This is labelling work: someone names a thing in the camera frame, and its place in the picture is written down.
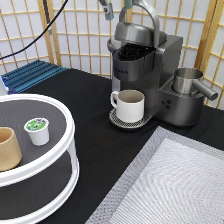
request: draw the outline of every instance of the round tray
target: round tray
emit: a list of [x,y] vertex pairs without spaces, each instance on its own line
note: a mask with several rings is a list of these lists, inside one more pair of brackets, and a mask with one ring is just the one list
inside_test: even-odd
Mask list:
[[[37,223],[68,199],[78,180],[72,115],[59,101],[35,94],[0,97],[0,114],[0,126],[15,131],[22,152],[17,167],[0,172],[0,223]],[[34,146],[23,129],[35,117],[49,120],[46,145]]]
[[[22,161],[14,169],[0,172],[0,187],[27,179],[54,163],[68,148],[74,138],[75,125],[70,111],[61,102],[35,94],[18,94],[0,98],[0,126],[14,129]],[[24,131],[24,124],[35,117],[50,122],[50,141],[44,146],[34,146]]]

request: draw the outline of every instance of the single-serve coffee machine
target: single-serve coffee machine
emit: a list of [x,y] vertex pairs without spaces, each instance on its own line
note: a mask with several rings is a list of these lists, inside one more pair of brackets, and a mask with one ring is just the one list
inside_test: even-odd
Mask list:
[[[204,96],[214,100],[218,94],[200,82],[203,74],[199,70],[177,70],[183,38],[160,31],[159,17],[145,0],[133,0],[133,5],[148,12],[154,29],[125,22],[127,7],[124,7],[115,40],[110,39],[107,44],[113,55],[113,91],[133,89],[142,92],[145,116],[136,124],[127,124],[116,117],[114,109],[110,112],[111,122],[126,129],[142,127],[152,117],[179,127],[196,124]],[[186,85],[188,92],[182,92]]]

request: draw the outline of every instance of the table surface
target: table surface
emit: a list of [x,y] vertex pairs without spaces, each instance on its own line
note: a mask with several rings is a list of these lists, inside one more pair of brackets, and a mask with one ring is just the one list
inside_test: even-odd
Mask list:
[[109,79],[70,69],[25,91],[53,97],[68,107],[80,162],[72,195],[41,223],[85,223],[158,126],[224,150],[224,111],[210,107],[203,107],[199,123],[191,128],[155,119],[136,132],[115,128],[109,121],[111,85]]

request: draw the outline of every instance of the coffee machine handle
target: coffee machine handle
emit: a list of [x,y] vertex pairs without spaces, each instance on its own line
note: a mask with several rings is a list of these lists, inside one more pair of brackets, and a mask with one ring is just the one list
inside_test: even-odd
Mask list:
[[[157,48],[159,46],[160,23],[156,10],[151,5],[148,5],[145,0],[133,0],[133,5],[143,8],[150,15],[154,26],[154,47]],[[120,12],[119,22],[125,22],[126,12],[127,8],[124,7]]]

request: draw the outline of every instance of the drip tray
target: drip tray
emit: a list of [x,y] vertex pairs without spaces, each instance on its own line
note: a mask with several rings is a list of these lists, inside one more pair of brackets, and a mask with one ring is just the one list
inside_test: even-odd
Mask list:
[[132,131],[143,127],[149,122],[151,118],[152,115],[150,115],[149,113],[145,113],[144,117],[140,121],[134,123],[125,123],[117,117],[115,108],[112,111],[110,111],[109,114],[109,119],[113,125],[115,125],[118,128],[125,129],[127,131]]

